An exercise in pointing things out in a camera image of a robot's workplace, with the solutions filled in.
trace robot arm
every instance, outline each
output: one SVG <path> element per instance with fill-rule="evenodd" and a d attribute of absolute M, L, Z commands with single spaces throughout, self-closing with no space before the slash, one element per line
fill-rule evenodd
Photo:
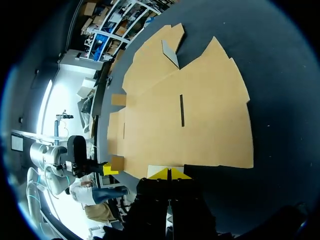
<path fill-rule="evenodd" d="M 27 173 L 26 196 L 30 216 L 34 225 L 48 237 L 56 238 L 51 227 L 43 222 L 39 191 L 46 189 L 59 195 L 76 178 L 92 172 L 103 174 L 103 165 L 96 160 L 87 159 L 86 140 L 82 136 L 71 136 L 67 148 L 48 146 L 34 142 L 30 148 L 30 158 L 39 171 L 29 168 Z"/>

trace dark table surface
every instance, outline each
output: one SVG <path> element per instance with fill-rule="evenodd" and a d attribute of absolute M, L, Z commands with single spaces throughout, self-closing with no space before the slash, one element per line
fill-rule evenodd
<path fill-rule="evenodd" d="M 216 36 L 234 58 L 250 102 L 254 168 L 185 166 L 199 180 L 217 217 L 217 230 L 244 233 L 284 205 L 311 208 L 320 192 L 320 69 L 295 25 L 267 1 L 184 0 L 157 17 L 128 47 L 106 90 L 98 134 L 98 158 L 107 161 L 111 94 L 122 93 L 134 53 L 163 25 L 182 23 L 186 37 L 177 57 L 183 67 Z M 115 177 L 135 190 L 138 179 Z M 192 225 L 192 206 L 190 212 Z"/>

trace cardboard flap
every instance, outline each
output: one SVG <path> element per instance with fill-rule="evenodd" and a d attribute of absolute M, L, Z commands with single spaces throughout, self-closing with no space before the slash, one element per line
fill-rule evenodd
<path fill-rule="evenodd" d="M 123 156 L 111 157 L 111 171 L 123 171 L 125 165 L 125 158 Z"/>
<path fill-rule="evenodd" d="M 155 34 L 125 74 L 126 107 L 110 120 L 116 133 L 108 130 L 124 171 L 143 178 L 149 165 L 252 168 L 250 98 L 235 61 L 213 37 L 201 56 L 177 69 L 162 40 L 170 55 L 182 32 L 178 24 Z"/>
<path fill-rule="evenodd" d="M 112 94 L 111 104 L 115 106 L 126 106 L 127 96 L 125 94 Z"/>
<path fill-rule="evenodd" d="M 171 30 L 171 25 L 164 25 L 159 31 L 157 31 L 155 34 L 153 34 L 151 37 L 149 37 L 148 40 L 146 40 L 142 46 L 135 52 L 133 56 L 133 61 L 137 61 L 139 57 L 144 56 L 144 50 L 149 49 L 148 47 L 151 45 L 151 43 L 162 40 L 163 36 Z"/>
<path fill-rule="evenodd" d="M 154 34 L 139 48 L 133 63 L 124 75 L 122 88 L 127 95 L 139 96 L 177 71 L 176 65 L 163 54 L 162 40 L 165 40 L 170 49 L 175 52 L 184 33 L 181 24 L 173 28 L 166 25 L 161 29 L 161 34 Z"/>
<path fill-rule="evenodd" d="M 107 148 L 109 154 L 118 153 L 118 124 L 119 112 L 112 112 L 109 115 L 109 125 L 107 131 Z"/>

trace shelf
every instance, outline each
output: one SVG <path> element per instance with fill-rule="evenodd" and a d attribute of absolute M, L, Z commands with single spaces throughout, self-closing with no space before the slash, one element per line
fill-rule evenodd
<path fill-rule="evenodd" d="M 125 39 L 124 37 L 121 37 L 121 36 L 118 36 L 118 35 L 115 35 L 115 34 L 111 34 L 109 32 L 106 32 L 106 31 L 99 31 L 99 30 L 94 30 L 97 34 L 101 34 L 101 35 L 104 35 L 104 36 L 107 36 L 109 38 L 112 38 L 112 39 L 117 39 L 119 41 L 122 41 L 126 44 L 128 44 L 130 41 Z"/>
<path fill-rule="evenodd" d="M 143 13 L 141 13 L 136 20 L 134 20 L 134 22 L 130 25 L 130 27 L 125 31 L 125 33 L 122 35 L 123 37 L 125 37 L 130 30 L 134 27 L 134 25 L 144 16 L 146 15 L 146 13 L 149 11 L 149 9 L 147 8 L 146 10 L 143 11 Z"/>
<path fill-rule="evenodd" d="M 89 56 L 90 56 L 92 47 L 93 47 L 93 45 L 95 44 L 96 37 L 97 37 L 97 34 L 95 33 L 95 34 L 94 34 L 94 37 L 93 37 L 93 39 L 92 39 L 92 44 L 91 44 L 91 46 L 90 46 L 90 48 L 89 48 L 89 54 L 88 54 L 87 58 L 89 58 Z"/>
<path fill-rule="evenodd" d="M 154 8 L 146 5 L 146 4 L 144 4 L 143 2 L 137 1 L 137 3 L 140 4 L 141 6 L 144 6 L 144 7 L 147 8 L 148 10 L 151 10 L 152 12 L 155 12 L 155 13 L 158 14 L 158 15 L 161 14 L 160 11 L 158 11 L 158 10 L 156 10 L 156 9 L 154 9 Z"/>
<path fill-rule="evenodd" d="M 102 24 L 101 24 L 101 26 L 99 27 L 99 30 L 101 31 L 102 30 L 102 28 L 104 27 L 104 25 L 105 25 L 105 23 L 106 23 L 106 21 L 107 21 L 107 19 L 110 17 L 110 15 L 111 15 L 111 13 L 113 12 L 113 10 L 116 8 L 116 6 L 118 5 L 118 3 L 119 2 L 121 2 L 122 0 L 118 0 L 118 1 L 116 1 L 115 2 L 115 4 L 112 6 L 112 8 L 110 9 L 110 11 L 108 12 L 108 14 L 105 16 L 105 18 L 104 18 L 104 20 L 103 20 L 103 22 L 102 22 Z"/>
<path fill-rule="evenodd" d="M 137 3 L 137 1 L 135 1 L 135 0 L 131 1 L 131 3 L 130 3 L 131 5 L 127 8 L 127 10 L 125 10 L 125 12 L 122 14 L 122 16 L 127 15 L 128 12 L 134 7 L 134 5 L 135 5 L 136 3 Z M 121 23 L 121 20 L 114 25 L 114 27 L 113 27 L 113 29 L 112 29 L 112 31 L 111 31 L 111 34 L 113 34 L 113 33 L 115 32 L 115 30 L 116 30 L 116 28 L 118 27 L 119 23 Z"/>

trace cardboard box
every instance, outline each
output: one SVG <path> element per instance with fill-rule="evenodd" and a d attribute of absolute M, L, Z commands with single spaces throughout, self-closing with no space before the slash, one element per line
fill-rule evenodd
<path fill-rule="evenodd" d="M 98 26 L 101 26 L 101 24 L 103 23 L 103 21 L 105 20 L 105 17 L 107 16 L 108 12 L 110 11 L 110 7 L 109 6 L 106 6 L 104 8 L 104 10 L 101 12 L 100 16 L 96 16 L 93 20 L 93 23 L 98 25 Z"/>
<path fill-rule="evenodd" d="M 80 98 L 85 99 L 93 89 L 89 87 L 82 86 L 80 90 L 76 93 Z"/>
<path fill-rule="evenodd" d="M 87 31 L 87 28 L 90 26 L 91 23 L 92 23 L 92 19 L 89 18 L 81 28 L 81 35 L 85 34 L 85 32 Z"/>
<path fill-rule="evenodd" d="M 106 52 L 108 54 L 110 54 L 110 55 L 115 54 L 115 52 L 116 52 L 117 48 L 119 47 L 120 43 L 121 42 L 119 40 L 113 40 Z"/>
<path fill-rule="evenodd" d="M 103 175 L 119 174 L 124 170 L 125 159 L 123 156 L 112 156 L 111 161 L 103 165 Z"/>
<path fill-rule="evenodd" d="M 127 31 L 127 29 L 125 27 L 120 26 L 118 28 L 118 30 L 115 32 L 115 34 L 120 36 L 120 37 L 122 37 L 125 34 L 126 31 Z"/>
<path fill-rule="evenodd" d="M 123 80 L 126 107 L 110 114 L 108 152 L 139 179 L 149 165 L 254 165 L 250 98 L 235 61 L 213 37 L 179 69 L 183 35 L 181 24 L 164 26 L 141 46 Z"/>
<path fill-rule="evenodd" d="M 83 7 L 84 8 L 83 15 L 92 16 L 92 14 L 94 13 L 96 5 L 97 4 L 94 3 L 94 2 L 87 2 Z"/>

